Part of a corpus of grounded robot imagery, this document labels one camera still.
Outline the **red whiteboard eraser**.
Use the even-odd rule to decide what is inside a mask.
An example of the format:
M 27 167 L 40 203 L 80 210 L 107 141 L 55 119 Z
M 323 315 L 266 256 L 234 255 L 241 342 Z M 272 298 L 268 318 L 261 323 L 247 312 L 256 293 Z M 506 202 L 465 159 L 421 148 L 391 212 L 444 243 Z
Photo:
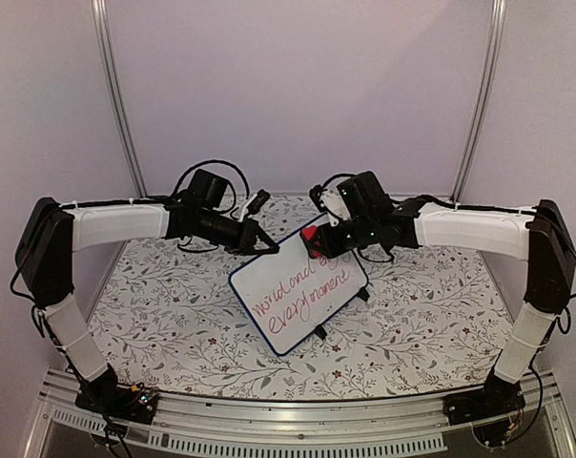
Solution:
M 318 227 L 308 226 L 301 230 L 300 236 L 305 243 L 315 244 L 318 240 Z

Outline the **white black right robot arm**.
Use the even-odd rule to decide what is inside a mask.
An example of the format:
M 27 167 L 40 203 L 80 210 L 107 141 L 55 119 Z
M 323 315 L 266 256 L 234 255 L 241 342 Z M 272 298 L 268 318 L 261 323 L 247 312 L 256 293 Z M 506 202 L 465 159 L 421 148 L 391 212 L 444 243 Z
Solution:
M 450 204 L 427 195 L 398 204 L 359 204 L 347 217 L 305 227 L 300 237 L 312 259 L 379 245 L 386 251 L 455 247 L 524 262 L 523 305 L 490 372 L 494 381 L 476 396 L 476 408 L 485 416 L 495 416 L 511 403 L 510 384 L 521 380 L 573 296 L 575 247 L 551 199 L 517 208 Z

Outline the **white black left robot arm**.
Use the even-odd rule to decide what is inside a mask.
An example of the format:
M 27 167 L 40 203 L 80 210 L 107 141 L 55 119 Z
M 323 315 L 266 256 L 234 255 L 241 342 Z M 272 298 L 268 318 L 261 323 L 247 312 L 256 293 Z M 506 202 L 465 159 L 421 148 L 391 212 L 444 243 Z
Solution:
M 278 244 L 256 219 L 268 202 L 265 190 L 248 192 L 223 209 L 233 183 L 195 167 L 186 172 L 168 195 L 60 202 L 53 197 L 37 200 L 15 250 L 13 278 L 25 289 L 10 291 L 31 302 L 40 333 L 51 336 L 67 365 L 89 384 L 89 400 L 105 414 L 125 404 L 116 375 L 89 329 L 76 291 L 76 260 L 99 246 L 132 240 L 175 240 L 186 248 L 188 239 L 207 241 L 236 256 L 274 255 Z

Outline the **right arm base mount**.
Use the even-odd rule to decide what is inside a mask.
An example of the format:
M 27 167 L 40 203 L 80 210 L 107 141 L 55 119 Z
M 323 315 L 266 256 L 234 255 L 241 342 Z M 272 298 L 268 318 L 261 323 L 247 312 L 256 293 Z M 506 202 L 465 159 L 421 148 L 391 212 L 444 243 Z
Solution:
M 509 383 L 490 372 L 482 387 L 450 394 L 442 400 L 442 412 L 451 426 L 505 415 L 525 407 L 519 382 Z

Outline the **small whiteboard blue frame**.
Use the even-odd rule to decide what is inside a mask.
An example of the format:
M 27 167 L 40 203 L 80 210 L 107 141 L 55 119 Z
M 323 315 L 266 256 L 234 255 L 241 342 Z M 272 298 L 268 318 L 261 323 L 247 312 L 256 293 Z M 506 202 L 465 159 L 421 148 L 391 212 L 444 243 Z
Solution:
M 237 299 L 274 354 L 282 357 L 349 302 L 369 279 L 357 256 L 308 256 L 296 230 L 279 252 L 258 256 L 228 279 Z

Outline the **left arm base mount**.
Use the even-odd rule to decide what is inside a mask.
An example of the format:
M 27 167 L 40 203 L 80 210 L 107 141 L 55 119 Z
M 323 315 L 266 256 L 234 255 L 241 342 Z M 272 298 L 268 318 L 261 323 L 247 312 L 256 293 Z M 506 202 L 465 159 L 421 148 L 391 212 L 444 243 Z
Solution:
M 79 382 L 75 405 L 90 412 L 143 425 L 153 422 L 159 391 L 143 383 L 124 385 L 118 381 L 114 369 L 108 364 L 106 370 L 92 382 L 73 370 Z

